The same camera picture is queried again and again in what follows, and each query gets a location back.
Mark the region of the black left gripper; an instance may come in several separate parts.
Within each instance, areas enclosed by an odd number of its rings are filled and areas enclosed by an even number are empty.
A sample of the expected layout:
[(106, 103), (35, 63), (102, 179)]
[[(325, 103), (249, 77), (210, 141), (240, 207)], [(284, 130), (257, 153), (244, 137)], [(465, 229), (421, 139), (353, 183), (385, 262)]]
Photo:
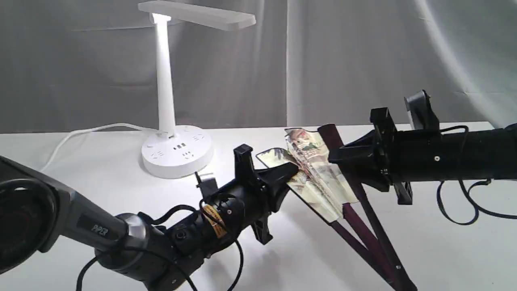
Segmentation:
[(299, 167), (291, 162), (257, 170), (253, 148), (242, 144), (233, 150), (234, 178), (208, 201), (200, 202), (198, 228), (201, 245), (230, 245), (250, 227), (255, 239), (265, 245), (273, 236), (269, 231), (270, 214), (277, 213), (291, 190), (282, 188)]

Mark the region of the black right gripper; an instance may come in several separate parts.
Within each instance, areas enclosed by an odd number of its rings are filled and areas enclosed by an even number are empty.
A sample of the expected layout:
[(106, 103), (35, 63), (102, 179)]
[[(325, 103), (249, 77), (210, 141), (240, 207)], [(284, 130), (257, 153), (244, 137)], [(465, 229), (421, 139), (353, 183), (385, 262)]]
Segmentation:
[[(386, 193), (393, 186), (397, 203), (410, 206), (412, 187), (402, 181), (395, 167), (395, 137), (397, 128), (388, 108), (374, 108), (370, 112), (374, 129), (357, 140), (344, 144), (337, 130), (329, 134), (328, 161), (341, 164), (341, 172), (354, 189), (365, 184), (379, 192)], [(380, 163), (380, 170), (371, 164)]]

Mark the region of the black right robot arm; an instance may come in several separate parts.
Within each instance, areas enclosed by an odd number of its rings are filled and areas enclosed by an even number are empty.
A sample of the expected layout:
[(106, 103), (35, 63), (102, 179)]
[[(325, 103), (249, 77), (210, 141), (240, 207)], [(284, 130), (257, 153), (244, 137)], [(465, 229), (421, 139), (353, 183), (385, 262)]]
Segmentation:
[(350, 169), (356, 180), (380, 192), (395, 188), (400, 205), (412, 204), (410, 182), (515, 180), (516, 125), (504, 129), (445, 134), (399, 131), (388, 108), (371, 110), (374, 129), (329, 152), (329, 162)]

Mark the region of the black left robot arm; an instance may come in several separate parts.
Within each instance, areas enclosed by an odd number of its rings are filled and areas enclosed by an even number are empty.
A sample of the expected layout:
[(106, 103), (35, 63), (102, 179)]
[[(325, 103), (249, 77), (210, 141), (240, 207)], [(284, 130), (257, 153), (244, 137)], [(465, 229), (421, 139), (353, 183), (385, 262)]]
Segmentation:
[(196, 290), (192, 273), (232, 244), (240, 253), (240, 278), (244, 253), (238, 236), (251, 227), (259, 243), (273, 239), (268, 218), (279, 211), (298, 173), (292, 162), (255, 169), (251, 153), (247, 144), (234, 149), (235, 177), (221, 187), (215, 178), (195, 174), (199, 209), (177, 205), (157, 219), (142, 212), (111, 215), (69, 186), (1, 157), (1, 273), (35, 252), (48, 252), (65, 236), (95, 251), (78, 275), (77, 291), (94, 263), (142, 282), (148, 291), (175, 291), (183, 283)]

